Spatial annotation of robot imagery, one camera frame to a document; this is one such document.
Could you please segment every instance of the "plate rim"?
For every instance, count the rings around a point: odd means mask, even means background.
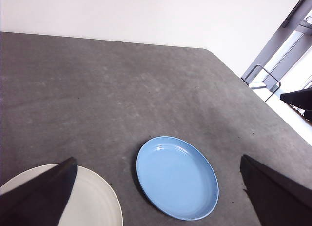
[[[5,185],[9,184],[9,182],[11,182],[13,179],[17,178],[18,176],[24,174],[25,172],[28,172],[28,171],[31,171],[31,170],[33,170],[33,169],[40,168],[40,167],[46,167],[46,166],[51,166],[51,168],[52,168],[52,167],[54,167],[54,166],[56,166],[56,165],[58,165],[58,164],[45,164],[45,165],[35,166],[35,167],[31,168],[31,169],[28,169],[28,170],[26,170],[26,171],[21,172],[20,174],[17,174],[16,176],[12,177],[10,180],[8,180],[7,182],[5,182],[5,183],[0,187],[0,195],[1,195],[1,189],[2,189]],[[88,168],[86,168],[86,167],[77,165],[77,169],[78,169],[78,168],[82,168],[82,169],[84,169],[84,170],[86,170],[86,171],[91,172],[92,174],[95,174],[96,176],[100,177],[100,179],[103,180],[107,186],[109,186],[109,188],[112,190],[112,192],[113,192],[113,194],[114,194],[114,197],[116,198],[116,200],[117,200],[117,202],[118,202],[118,206],[119,206],[119,210],[120,210],[120,214],[121,214],[121,226],[123,226],[123,215],[122,215],[121,205],[120,205],[119,199],[118,199],[118,197],[117,197],[115,191],[114,191],[113,188],[110,186],[110,184],[109,184],[103,177],[101,177],[99,174],[97,174],[96,172],[94,172],[94,171],[92,171],[92,170],[90,170],[90,169],[88,169]]]
[[[163,210],[163,209],[160,209],[160,208],[150,199],[150,197],[148,196],[148,194],[147,194],[146,191],[144,190],[144,188],[143,188],[143,186],[142,186],[142,184],[141,184],[141,181],[140,181],[139,174],[138,174],[138,173],[139,173],[139,168],[138,168],[138,166],[137,166],[137,163],[138,163],[138,160],[139,160],[139,155],[140,155],[141,150],[143,149],[143,147],[144,147],[147,143],[149,143],[149,142],[152,141],[152,140],[159,139],[159,138],[172,138],[172,139],[174,139],[174,140],[179,140],[179,141],[184,142],[185,144],[191,146],[195,151],[197,151],[197,152],[205,159],[205,161],[207,162],[207,164],[208,164],[209,167],[211,168],[211,170],[212,170],[212,172],[213,172],[213,174],[214,174],[214,179],[215,179],[215,181],[216,181],[217,196],[216,196],[216,200],[215,200],[214,206],[212,207],[212,209],[211,209],[208,213],[206,213],[206,214],[204,214],[204,215],[202,215],[202,216],[200,216],[200,217],[197,217],[197,218],[183,218],[183,217],[177,217],[177,216],[175,216],[175,215],[173,215],[173,214],[170,214],[169,212],[167,212],[167,211],[165,211],[165,210]],[[139,150],[139,152],[138,152],[138,154],[137,154],[137,157],[136,157],[136,172],[137,172],[136,175],[137,175],[138,181],[139,181],[139,183],[140,183],[140,186],[141,186],[141,188],[142,188],[142,190],[143,190],[145,196],[149,199],[149,201],[150,201],[157,209],[159,209],[161,212],[163,212],[163,213],[165,213],[166,215],[169,215],[169,216],[171,216],[171,217],[173,217],[173,218],[176,218],[176,219],[179,219],[179,220],[185,220],[185,221],[200,220],[200,219],[203,219],[203,218],[205,218],[206,216],[210,215],[210,214],[213,212],[213,210],[215,209],[215,207],[216,207],[216,205],[217,205],[217,203],[218,203],[218,200],[219,200],[219,183],[218,183],[218,179],[217,179],[217,177],[216,177],[216,175],[215,175],[215,171],[214,171],[213,167],[211,166],[211,164],[209,163],[209,161],[206,159],[206,157],[205,157],[198,149],[196,149],[193,145],[191,145],[190,143],[188,143],[188,142],[186,142],[186,141],[184,141],[184,140],[182,140],[182,139],[180,139],[180,138],[171,137],[171,136],[159,136],[159,137],[151,138],[151,139],[149,139],[147,142],[145,142],[144,145],[142,145],[142,147],[140,148],[140,150]]]

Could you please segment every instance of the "table surface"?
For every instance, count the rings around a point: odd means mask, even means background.
[[[1,103],[1,185],[74,156],[112,184],[127,226],[259,226],[242,154],[312,188],[312,148],[204,49],[2,32]],[[213,166],[220,196],[208,217],[171,218],[142,193],[137,153],[161,135]]]

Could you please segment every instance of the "metal handle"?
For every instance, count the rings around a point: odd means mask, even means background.
[[[244,81],[246,81],[246,79],[252,74],[252,72],[258,67],[258,66],[260,66],[263,70],[265,70],[270,76],[272,76],[272,78],[274,79],[274,80],[276,80],[277,82],[278,82],[278,87],[277,87],[277,89],[276,90],[274,90],[273,92],[272,92],[272,94],[264,101],[265,103],[267,102],[267,100],[271,97],[271,96],[273,96],[276,92],[277,92],[277,90],[279,90],[279,88],[281,87],[281,82],[280,81],[278,81],[270,72],[268,72],[263,66],[261,66],[261,65],[256,65],[256,66],[254,66],[253,67],[253,69],[248,73],[248,75],[245,77],[245,79],[244,79]]]

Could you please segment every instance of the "ceramic plate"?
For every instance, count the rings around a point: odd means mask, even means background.
[[[136,171],[150,201],[181,220],[209,215],[219,196],[218,182],[207,159],[192,145],[174,137],[156,137],[137,155]]]
[[[25,183],[57,164],[38,166],[9,180],[1,194]],[[122,226],[118,198],[110,185],[98,174],[78,166],[71,196],[58,226]]]

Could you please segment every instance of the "white wall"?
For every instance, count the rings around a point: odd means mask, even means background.
[[[299,0],[1,0],[1,30],[206,48],[241,76]]]

